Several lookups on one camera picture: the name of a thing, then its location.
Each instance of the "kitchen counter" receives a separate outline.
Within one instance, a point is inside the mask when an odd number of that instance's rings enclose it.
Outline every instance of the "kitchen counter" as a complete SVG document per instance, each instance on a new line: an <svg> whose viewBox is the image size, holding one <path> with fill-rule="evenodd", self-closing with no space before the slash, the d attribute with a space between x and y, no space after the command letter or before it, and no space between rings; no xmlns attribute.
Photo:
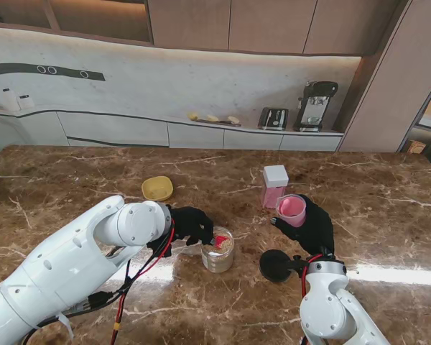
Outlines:
<svg viewBox="0 0 431 345"><path fill-rule="evenodd" d="M175 207L203 209L236 239L232 268L207 271L199 246L139 278L126 299L116 344L298 344L300 281L265 280L268 249L305 255L260 207L262 168L285 165L287 192L331 216L349 290L391 344L431 344L431 166L420 155L110 147L8 147L0 153L0 282L43 239L104 198L142 201L141 183L169 176ZM149 250L132 262L142 265ZM121 285L124 271L105 286ZM71 319L73 344L107 344L116 306ZM31 344L70 344L59 324Z"/></svg>

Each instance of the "white lid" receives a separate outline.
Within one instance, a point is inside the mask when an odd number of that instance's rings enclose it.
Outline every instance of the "white lid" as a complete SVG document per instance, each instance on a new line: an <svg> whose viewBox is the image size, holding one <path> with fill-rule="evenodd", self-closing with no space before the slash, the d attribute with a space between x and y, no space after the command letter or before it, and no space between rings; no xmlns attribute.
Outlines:
<svg viewBox="0 0 431 345"><path fill-rule="evenodd" d="M284 165L270 165L264 167L264 179L267 188L285 187L289 182Z"/></svg>

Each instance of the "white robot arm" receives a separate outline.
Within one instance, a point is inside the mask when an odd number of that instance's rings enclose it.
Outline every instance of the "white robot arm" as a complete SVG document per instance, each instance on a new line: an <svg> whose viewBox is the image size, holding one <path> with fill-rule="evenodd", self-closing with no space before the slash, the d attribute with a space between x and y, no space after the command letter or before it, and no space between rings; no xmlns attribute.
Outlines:
<svg viewBox="0 0 431 345"><path fill-rule="evenodd" d="M148 242L166 234L171 222L164 204L125 204L116 195L55 232L0 283L0 344L18 342L51 316L64 323L63 310L87 298ZM124 248L107 257L96 239Z"/></svg>
<svg viewBox="0 0 431 345"><path fill-rule="evenodd" d="M345 345L389 345L356 298L345 290L349 282L342 262L310 263L309 293L300 304L303 331L311 345L323 339L348 339Z"/></svg>

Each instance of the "white wall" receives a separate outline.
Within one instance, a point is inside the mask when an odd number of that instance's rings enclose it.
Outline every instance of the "white wall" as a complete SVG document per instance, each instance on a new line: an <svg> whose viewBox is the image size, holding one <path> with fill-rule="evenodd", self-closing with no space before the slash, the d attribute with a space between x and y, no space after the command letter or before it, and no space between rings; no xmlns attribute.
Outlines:
<svg viewBox="0 0 431 345"><path fill-rule="evenodd" d="M189 111L221 119L233 115L255 127L265 106L292 110L307 81L336 81L330 128L359 64L359 57L297 57L165 50L39 32L0 29L0 63L56 65L102 72L106 81L12 73L2 89L29 94L37 106L147 117L186 117Z"/></svg>

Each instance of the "yellow bowl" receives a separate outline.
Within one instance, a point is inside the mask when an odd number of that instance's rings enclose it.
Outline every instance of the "yellow bowl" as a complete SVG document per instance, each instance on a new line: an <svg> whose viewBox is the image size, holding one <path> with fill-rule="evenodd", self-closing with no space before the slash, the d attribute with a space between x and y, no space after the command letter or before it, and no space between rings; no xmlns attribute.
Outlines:
<svg viewBox="0 0 431 345"><path fill-rule="evenodd" d="M149 178L142 183L142 194L147 200L164 201L172 195L172 182L166 176Z"/></svg>

